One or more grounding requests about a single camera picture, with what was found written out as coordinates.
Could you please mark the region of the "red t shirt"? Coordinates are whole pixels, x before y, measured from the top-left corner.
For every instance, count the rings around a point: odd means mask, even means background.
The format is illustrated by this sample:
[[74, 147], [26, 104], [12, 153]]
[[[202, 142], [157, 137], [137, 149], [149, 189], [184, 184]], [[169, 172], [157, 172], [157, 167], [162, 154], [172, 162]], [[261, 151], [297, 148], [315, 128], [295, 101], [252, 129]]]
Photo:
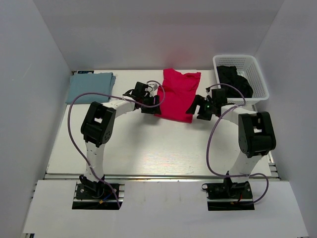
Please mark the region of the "red t shirt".
[[181, 73], [172, 68], [163, 70], [162, 88], [158, 89], [162, 102], [161, 114], [157, 117], [177, 122], [191, 123], [192, 114], [186, 111], [190, 108], [200, 84], [201, 73]]

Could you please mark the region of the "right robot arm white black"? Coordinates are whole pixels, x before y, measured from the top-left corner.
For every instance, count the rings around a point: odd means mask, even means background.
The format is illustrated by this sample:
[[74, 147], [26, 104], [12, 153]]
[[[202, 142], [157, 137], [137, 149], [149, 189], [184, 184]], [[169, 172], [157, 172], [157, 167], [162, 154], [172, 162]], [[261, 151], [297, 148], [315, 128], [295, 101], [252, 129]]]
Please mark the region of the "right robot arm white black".
[[[211, 120], [212, 116], [218, 117], [214, 124], [207, 143], [206, 163], [209, 171], [221, 178], [231, 179], [233, 183], [245, 183], [250, 177], [265, 176], [261, 173], [253, 174], [256, 164], [270, 151], [276, 148], [276, 138], [274, 134], [271, 117], [268, 112], [249, 111], [242, 105], [230, 104], [224, 88], [206, 89], [205, 97], [196, 95], [191, 106], [186, 111], [187, 114], [194, 114], [198, 110], [198, 119]], [[238, 126], [238, 144], [240, 153], [234, 165], [226, 174], [220, 174], [211, 168], [209, 155], [213, 134], [220, 121], [224, 119]]]

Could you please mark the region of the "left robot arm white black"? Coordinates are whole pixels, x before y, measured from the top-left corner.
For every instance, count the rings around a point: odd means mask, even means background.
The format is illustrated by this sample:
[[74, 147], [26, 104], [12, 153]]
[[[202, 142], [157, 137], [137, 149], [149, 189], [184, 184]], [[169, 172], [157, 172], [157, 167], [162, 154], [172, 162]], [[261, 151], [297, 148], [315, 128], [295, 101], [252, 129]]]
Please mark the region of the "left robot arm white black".
[[80, 176], [85, 186], [95, 187], [104, 183], [104, 150], [112, 136], [114, 121], [117, 117], [141, 110], [143, 114], [160, 114], [160, 98], [157, 90], [162, 85], [150, 80], [147, 83], [137, 82], [134, 89], [128, 90], [121, 97], [101, 104], [92, 102], [81, 126], [81, 133], [86, 145], [86, 171]]

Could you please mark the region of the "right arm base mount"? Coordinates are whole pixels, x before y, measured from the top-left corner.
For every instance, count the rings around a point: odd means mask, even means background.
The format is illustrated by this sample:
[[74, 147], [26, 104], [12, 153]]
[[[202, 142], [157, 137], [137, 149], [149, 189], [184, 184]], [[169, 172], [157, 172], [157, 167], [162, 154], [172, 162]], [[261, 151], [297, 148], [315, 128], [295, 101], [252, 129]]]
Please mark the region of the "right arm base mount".
[[204, 183], [202, 190], [207, 194], [209, 211], [251, 211], [254, 210], [250, 183], [232, 182], [224, 178], [221, 183]]

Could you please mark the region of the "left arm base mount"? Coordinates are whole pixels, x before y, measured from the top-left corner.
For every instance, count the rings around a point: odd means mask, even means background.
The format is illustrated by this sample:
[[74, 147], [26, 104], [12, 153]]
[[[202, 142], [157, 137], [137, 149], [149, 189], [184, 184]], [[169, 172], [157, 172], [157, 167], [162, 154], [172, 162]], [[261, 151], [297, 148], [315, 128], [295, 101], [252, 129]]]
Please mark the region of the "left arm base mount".
[[79, 177], [72, 202], [73, 210], [119, 210], [124, 199], [124, 184], [88, 180]]

